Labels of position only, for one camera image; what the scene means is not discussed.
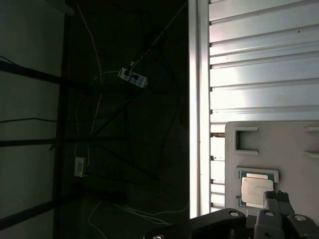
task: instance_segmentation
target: electrical outlet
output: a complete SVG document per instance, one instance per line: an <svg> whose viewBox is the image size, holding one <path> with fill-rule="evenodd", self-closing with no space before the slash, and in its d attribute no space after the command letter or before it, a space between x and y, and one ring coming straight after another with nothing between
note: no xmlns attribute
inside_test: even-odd
<svg viewBox="0 0 319 239"><path fill-rule="evenodd" d="M130 72L128 69L122 68L119 72L119 78L132 83L133 85L145 88L148 84L148 79L135 72Z"/></svg>
<svg viewBox="0 0 319 239"><path fill-rule="evenodd" d="M74 176L83 178L86 158L75 157Z"/></svg>

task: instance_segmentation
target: metal bar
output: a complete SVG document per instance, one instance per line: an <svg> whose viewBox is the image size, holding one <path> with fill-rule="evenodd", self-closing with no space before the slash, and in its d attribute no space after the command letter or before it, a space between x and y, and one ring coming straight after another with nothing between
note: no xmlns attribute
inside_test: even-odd
<svg viewBox="0 0 319 239"><path fill-rule="evenodd" d="M208 1L198 1L199 57L199 198L200 215L210 213L210 84Z"/></svg>
<svg viewBox="0 0 319 239"><path fill-rule="evenodd" d="M147 176L149 176L149 177L151 177L151 178L153 178L153 179L155 179L155 180L159 180L159 178L158 178L157 176L155 176L155 175L153 175L153 174L147 172L146 170L144 170L144 169L142 169L142 168L137 167L137 166L134 165L133 163L127 161L125 158L123 158L122 156L119 156L117 153L115 153L115 152L109 150L108 148L104 147L103 145L101 145L101 144L99 144L99 143L97 143L96 145L97 145L99 148L101 148L101 149L107 151L109 154L113 155L114 157L118 158L121 162L123 162L123 163L125 163L125 164L127 164L127 165L129 165L129 166L131 166L131 167L133 167L134 169L136 169L136 170L138 170L138 171L144 173L145 175L147 175Z"/></svg>
<svg viewBox="0 0 319 239"><path fill-rule="evenodd" d="M71 18L68 16L64 17L64 38L63 38L63 53L62 53L62 64L61 64L61 76L66 78L68 73L69 63L69 45L70 45L70 27ZM67 105L69 99L68 88L60 85L59 88L59 101L58 101L58 115L56 124L56 138L65 138L65 129L67 121ZM64 146L55 148L54 152L54 171L53 171L53 187L52 187L52 199L61 198L62 195L62 175L63 175L63 164L64 164ZM54 209L53 214L53 232L52 239L60 238L60 207Z"/></svg>
<svg viewBox="0 0 319 239"><path fill-rule="evenodd" d="M83 195L84 194L71 194L61 199L52 200L35 206L33 208L26 209L22 212L10 215L6 218L0 219L0 231L12 227L16 224L22 223L30 218L34 218L40 214L49 212L57 206L73 202L82 197Z"/></svg>
<svg viewBox="0 0 319 239"><path fill-rule="evenodd" d="M112 136L112 137L90 137L90 138L66 138L63 139L64 143L81 143L81 142L96 142L96 141L124 141L126 136ZM0 147L10 146L27 146L27 145L43 145L53 144L60 145L57 138L45 138L45 139L27 139L27 140L0 140Z"/></svg>
<svg viewBox="0 0 319 239"><path fill-rule="evenodd" d="M197 0L188 0L189 39L189 217L199 216L199 91Z"/></svg>
<svg viewBox="0 0 319 239"><path fill-rule="evenodd" d="M58 115L56 125L56 139L62 143L59 147L55 148L54 153L54 171L53 171L53 187L52 199L57 200L62 196L62 175L64 165L64 144L65 129L67 121L67 105L69 99L69 89L65 85L60 85L59 89L59 102L58 102ZM53 239L60 236L60 207L54 209L53 214Z"/></svg>
<svg viewBox="0 0 319 239"><path fill-rule="evenodd" d="M8 72L20 76L30 77L33 79L54 83L58 85L65 85L67 87L71 87L77 90L81 90L85 93L92 93L93 87L81 82L71 81L68 79L65 79L63 77L54 76L51 74L47 74L41 71L36 71L33 69L29 69L23 66L19 66L16 64L7 63L5 61L0 61L0 71Z"/></svg>

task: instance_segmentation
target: white power strip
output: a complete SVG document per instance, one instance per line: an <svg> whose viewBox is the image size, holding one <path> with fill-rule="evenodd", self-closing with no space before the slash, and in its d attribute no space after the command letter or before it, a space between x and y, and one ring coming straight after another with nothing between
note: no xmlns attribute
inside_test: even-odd
<svg viewBox="0 0 319 239"><path fill-rule="evenodd" d="M122 68L119 72L119 78L132 83L133 85L145 88L148 85L148 79L128 69Z"/></svg>

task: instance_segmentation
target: white wall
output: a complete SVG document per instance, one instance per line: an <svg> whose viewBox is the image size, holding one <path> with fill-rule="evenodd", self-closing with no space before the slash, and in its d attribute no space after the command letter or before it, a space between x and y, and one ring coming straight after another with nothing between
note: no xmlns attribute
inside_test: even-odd
<svg viewBox="0 0 319 239"><path fill-rule="evenodd" d="M59 76L64 15L42 0L0 1L0 55ZM0 120L56 119L58 86L0 72ZM55 137L55 123L0 124L0 140ZM51 199L49 145L0 148L0 218ZM51 238L53 212L0 232L0 238Z"/></svg>

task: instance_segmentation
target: screw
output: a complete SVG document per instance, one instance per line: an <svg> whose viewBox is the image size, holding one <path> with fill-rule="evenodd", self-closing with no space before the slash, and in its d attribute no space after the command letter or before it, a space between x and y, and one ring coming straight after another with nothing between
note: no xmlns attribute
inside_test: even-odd
<svg viewBox="0 0 319 239"><path fill-rule="evenodd" d="M232 215L233 217L239 216L239 214L237 212L231 212L230 215Z"/></svg>
<svg viewBox="0 0 319 239"><path fill-rule="evenodd" d="M163 235L156 235L155 237L152 237L152 239L164 239Z"/></svg>
<svg viewBox="0 0 319 239"><path fill-rule="evenodd" d="M265 214L267 215L267 216L271 216L271 217L273 217L275 214L273 214L272 212L265 212Z"/></svg>
<svg viewBox="0 0 319 239"><path fill-rule="evenodd" d="M306 221L306 218L304 216L301 216L301 215L296 215L295 218L298 220L298 221Z"/></svg>

